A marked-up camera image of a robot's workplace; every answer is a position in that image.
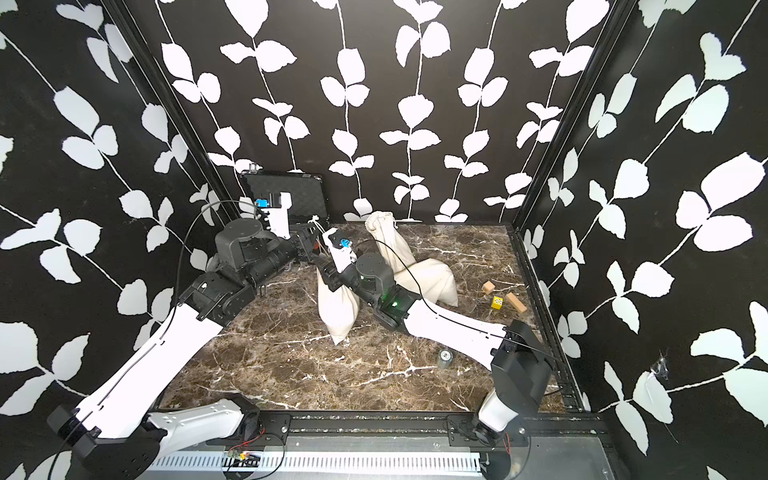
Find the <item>poker chip stack roll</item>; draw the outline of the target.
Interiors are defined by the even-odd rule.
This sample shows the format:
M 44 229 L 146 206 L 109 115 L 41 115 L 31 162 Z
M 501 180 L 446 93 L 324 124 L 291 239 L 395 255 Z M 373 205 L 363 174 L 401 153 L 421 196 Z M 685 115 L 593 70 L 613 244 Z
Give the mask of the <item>poker chip stack roll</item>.
M 453 360 L 454 360 L 454 354 L 451 350 L 446 348 L 441 349 L 438 353 L 437 368 L 447 369 L 451 366 Z

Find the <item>tall white cloth bag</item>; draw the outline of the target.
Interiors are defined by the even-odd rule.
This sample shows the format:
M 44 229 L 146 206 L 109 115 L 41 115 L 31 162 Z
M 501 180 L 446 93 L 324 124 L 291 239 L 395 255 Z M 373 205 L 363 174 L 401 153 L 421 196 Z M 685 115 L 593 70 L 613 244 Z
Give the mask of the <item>tall white cloth bag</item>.
M 391 212 L 372 212 L 365 221 L 365 228 L 375 239 L 380 254 L 395 273 L 404 271 L 416 262 L 408 243 L 398 232 Z

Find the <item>long wooden block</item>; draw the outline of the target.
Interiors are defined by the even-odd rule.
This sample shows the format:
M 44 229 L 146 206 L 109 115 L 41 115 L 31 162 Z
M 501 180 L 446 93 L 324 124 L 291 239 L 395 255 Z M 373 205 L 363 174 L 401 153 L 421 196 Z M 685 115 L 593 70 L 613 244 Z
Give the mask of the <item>long wooden block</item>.
M 507 293 L 505 299 L 518 313 L 524 313 L 528 310 L 526 304 L 512 292 Z

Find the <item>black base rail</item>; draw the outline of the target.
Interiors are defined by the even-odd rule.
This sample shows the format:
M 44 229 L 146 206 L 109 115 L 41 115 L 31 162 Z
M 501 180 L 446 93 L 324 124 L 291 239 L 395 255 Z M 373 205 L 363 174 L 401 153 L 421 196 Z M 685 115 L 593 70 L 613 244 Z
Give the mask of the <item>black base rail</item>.
M 524 447 L 534 438 L 608 438 L 605 423 L 595 414 L 542 413 L 517 417 L 503 433 L 492 433 L 473 420 L 474 415 L 469 412 L 262 410 L 258 417 L 247 418 L 234 434 L 202 443 L 230 447 L 252 438 L 258 445 L 270 445 L 275 436 L 283 441 L 300 436 L 437 436 L 452 447 L 488 450 Z

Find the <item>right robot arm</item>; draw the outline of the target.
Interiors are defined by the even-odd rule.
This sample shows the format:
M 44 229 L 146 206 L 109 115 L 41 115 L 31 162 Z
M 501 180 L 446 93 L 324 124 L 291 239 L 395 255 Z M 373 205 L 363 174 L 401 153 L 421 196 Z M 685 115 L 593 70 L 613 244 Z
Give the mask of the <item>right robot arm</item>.
M 421 291 L 399 285 L 375 252 L 340 262 L 320 254 L 313 263 L 326 286 L 349 288 L 386 329 L 437 342 L 490 371 L 493 388 L 462 429 L 468 439 L 492 447 L 518 417 L 539 411 L 556 358 L 526 323 L 488 323 L 442 308 Z

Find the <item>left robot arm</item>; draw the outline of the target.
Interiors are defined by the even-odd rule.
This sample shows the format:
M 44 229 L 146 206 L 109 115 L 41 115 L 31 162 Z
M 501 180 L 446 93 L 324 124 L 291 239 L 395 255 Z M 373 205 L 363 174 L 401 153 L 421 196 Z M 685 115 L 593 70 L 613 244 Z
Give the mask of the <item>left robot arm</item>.
M 239 218 L 215 237 L 218 263 L 184 291 L 175 291 L 162 326 L 107 382 L 73 408 L 48 419 L 69 448 L 79 479 L 135 479 L 157 459 L 238 433 L 259 410 L 242 396 L 176 413 L 151 407 L 189 360 L 227 327 L 260 287 L 294 261 L 317 253 L 312 226 L 264 228 Z

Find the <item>black poker chip case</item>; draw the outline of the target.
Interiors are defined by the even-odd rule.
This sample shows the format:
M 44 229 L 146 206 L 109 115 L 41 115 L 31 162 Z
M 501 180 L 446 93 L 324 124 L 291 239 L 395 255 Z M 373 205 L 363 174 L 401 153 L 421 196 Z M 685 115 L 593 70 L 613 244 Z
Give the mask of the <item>black poker chip case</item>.
M 329 213 L 322 177 L 309 173 L 242 173 L 241 185 L 256 208 L 287 208 L 290 225 L 308 223 L 317 217 L 323 227 L 329 225 Z

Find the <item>white perforated strip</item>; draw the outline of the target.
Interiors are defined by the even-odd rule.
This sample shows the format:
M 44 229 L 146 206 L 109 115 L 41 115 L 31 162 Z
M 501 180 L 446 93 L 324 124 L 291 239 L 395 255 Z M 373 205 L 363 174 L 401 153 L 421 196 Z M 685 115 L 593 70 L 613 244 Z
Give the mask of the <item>white perforated strip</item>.
M 234 459 L 214 451 L 181 451 L 156 460 L 150 472 L 344 473 L 458 475 L 481 473 L 471 452 L 247 452 Z

